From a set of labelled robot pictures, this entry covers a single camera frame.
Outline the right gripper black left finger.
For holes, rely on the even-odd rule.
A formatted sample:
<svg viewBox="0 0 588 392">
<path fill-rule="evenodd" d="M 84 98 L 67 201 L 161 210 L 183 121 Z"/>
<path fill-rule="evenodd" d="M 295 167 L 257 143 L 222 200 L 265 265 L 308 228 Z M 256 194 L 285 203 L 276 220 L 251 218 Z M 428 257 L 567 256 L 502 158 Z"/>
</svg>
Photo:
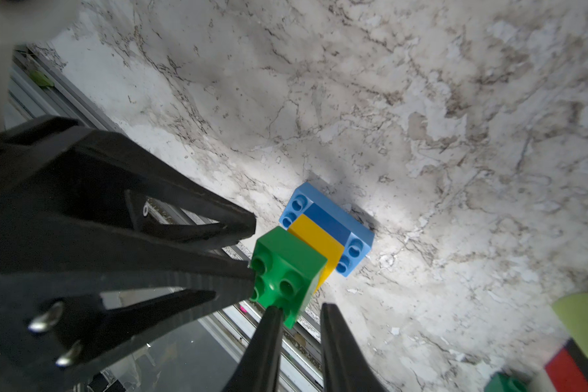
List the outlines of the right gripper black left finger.
<svg viewBox="0 0 588 392">
<path fill-rule="evenodd" d="M 272 392 L 278 389 L 284 312 L 272 305 L 223 391 Z"/>
</svg>

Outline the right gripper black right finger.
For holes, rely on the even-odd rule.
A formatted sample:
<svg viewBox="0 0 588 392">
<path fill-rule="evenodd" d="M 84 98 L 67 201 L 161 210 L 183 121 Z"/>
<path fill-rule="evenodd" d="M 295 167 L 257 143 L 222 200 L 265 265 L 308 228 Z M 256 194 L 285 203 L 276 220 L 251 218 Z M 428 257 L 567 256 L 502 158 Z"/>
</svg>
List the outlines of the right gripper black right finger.
<svg viewBox="0 0 588 392">
<path fill-rule="evenodd" d="M 324 303 L 320 315 L 325 391 L 385 391 L 369 367 L 339 307 Z"/>
</svg>

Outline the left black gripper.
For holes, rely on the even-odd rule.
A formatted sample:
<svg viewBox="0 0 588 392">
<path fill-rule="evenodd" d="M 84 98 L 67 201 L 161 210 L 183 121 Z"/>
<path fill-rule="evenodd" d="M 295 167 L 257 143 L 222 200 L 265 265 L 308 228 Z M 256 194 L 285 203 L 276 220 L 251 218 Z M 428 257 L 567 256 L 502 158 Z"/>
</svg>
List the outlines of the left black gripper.
<svg viewBox="0 0 588 392">
<path fill-rule="evenodd" d="M 148 199 L 211 223 L 149 223 Z M 117 132 L 44 116 L 0 133 L 0 391 L 70 387 L 251 297 L 255 271 L 226 257 L 127 272 L 131 231 L 211 250 L 253 236 L 256 217 Z M 165 292 L 106 308 L 129 279 Z"/>
</svg>

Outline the small green lego brick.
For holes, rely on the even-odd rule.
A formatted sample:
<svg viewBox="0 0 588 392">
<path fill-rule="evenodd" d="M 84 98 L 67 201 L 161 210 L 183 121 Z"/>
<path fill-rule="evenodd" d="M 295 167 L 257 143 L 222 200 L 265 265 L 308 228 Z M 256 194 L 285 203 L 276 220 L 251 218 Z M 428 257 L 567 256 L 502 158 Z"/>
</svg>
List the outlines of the small green lego brick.
<svg viewBox="0 0 588 392">
<path fill-rule="evenodd" d="M 256 240 L 250 268 L 256 278 L 250 300 L 284 312 L 291 329 L 305 312 L 328 259 L 281 227 Z"/>
</svg>

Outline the light blue lego brick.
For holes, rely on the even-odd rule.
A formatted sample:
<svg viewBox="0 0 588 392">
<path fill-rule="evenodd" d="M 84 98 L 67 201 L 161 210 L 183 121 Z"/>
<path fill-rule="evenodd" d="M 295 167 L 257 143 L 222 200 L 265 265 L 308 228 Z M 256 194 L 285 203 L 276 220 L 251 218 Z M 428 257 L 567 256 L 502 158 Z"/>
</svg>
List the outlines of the light blue lego brick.
<svg viewBox="0 0 588 392">
<path fill-rule="evenodd" d="M 333 271 L 349 276 L 370 252 L 374 233 L 310 183 L 296 188 L 279 223 L 327 258 L 319 284 Z"/>
</svg>

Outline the yellow lego brick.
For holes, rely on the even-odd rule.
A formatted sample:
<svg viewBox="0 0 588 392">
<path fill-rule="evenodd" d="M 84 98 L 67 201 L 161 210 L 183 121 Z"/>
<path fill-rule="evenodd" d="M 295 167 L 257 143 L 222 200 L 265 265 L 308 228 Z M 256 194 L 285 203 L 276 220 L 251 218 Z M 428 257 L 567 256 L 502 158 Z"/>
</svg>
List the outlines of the yellow lego brick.
<svg viewBox="0 0 588 392">
<path fill-rule="evenodd" d="M 327 264 L 319 276 L 315 289 L 318 291 L 336 269 L 345 247 L 306 215 L 300 215 L 287 231 L 327 258 Z"/>
</svg>

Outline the green lego base brick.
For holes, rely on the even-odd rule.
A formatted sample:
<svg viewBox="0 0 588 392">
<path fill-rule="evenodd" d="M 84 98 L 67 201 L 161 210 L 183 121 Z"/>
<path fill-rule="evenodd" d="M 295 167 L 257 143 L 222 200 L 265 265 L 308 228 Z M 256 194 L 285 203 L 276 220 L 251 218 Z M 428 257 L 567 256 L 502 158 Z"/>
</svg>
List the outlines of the green lego base brick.
<svg viewBox="0 0 588 392">
<path fill-rule="evenodd" d="M 521 380 L 506 375 L 496 373 L 492 376 L 488 384 L 483 389 L 484 392 L 528 392 L 528 387 Z"/>
</svg>

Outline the lime green lego brick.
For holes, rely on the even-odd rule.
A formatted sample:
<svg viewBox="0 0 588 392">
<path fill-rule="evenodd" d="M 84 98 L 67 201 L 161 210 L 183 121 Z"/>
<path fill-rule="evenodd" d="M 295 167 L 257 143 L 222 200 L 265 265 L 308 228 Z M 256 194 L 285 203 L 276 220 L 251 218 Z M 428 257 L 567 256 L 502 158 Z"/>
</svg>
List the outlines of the lime green lego brick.
<svg viewBox="0 0 588 392">
<path fill-rule="evenodd" d="M 588 292 L 562 297 L 551 308 L 588 358 Z"/>
</svg>

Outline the dark blue lego brick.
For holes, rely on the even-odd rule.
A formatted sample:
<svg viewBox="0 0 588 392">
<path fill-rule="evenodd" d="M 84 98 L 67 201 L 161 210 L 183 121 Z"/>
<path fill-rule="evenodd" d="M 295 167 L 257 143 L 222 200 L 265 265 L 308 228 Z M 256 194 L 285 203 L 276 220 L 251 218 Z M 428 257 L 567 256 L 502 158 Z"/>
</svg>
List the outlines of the dark blue lego brick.
<svg viewBox="0 0 588 392">
<path fill-rule="evenodd" d="M 323 210 L 318 204 L 311 204 L 303 214 L 321 229 L 335 238 L 338 243 L 346 246 L 351 231 L 344 227 L 338 220 Z"/>
</svg>

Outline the cream lego brick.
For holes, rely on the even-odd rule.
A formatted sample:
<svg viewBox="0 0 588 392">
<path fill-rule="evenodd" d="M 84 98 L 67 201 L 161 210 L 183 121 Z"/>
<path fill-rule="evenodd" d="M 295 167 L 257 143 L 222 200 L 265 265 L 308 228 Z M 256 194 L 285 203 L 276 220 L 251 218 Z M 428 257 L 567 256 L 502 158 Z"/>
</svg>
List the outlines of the cream lego brick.
<svg viewBox="0 0 588 392">
<path fill-rule="evenodd" d="M 557 392 L 545 368 L 533 377 L 527 389 L 528 392 Z"/>
</svg>

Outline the red lego brick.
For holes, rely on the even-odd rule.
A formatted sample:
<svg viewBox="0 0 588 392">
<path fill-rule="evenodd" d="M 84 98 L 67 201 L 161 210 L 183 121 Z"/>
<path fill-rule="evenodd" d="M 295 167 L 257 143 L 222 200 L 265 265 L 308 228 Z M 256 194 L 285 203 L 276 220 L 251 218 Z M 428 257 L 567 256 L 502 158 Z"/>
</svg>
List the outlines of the red lego brick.
<svg viewBox="0 0 588 392">
<path fill-rule="evenodd" d="M 557 392 L 588 392 L 588 380 L 566 349 L 562 349 L 545 370 Z"/>
</svg>

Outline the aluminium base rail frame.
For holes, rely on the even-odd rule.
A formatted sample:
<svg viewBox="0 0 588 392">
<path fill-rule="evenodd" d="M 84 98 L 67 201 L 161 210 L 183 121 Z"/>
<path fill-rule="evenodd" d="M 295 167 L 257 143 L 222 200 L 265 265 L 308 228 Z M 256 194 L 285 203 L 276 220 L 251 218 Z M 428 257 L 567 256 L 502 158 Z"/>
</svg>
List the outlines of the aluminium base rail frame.
<svg viewBox="0 0 588 392">
<path fill-rule="evenodd" d="M 125 135 L 33 119 L 0 137 L 0 391 L 58 391 L 248 294 L 215 248 L 250 215 Z"/>
</svg>

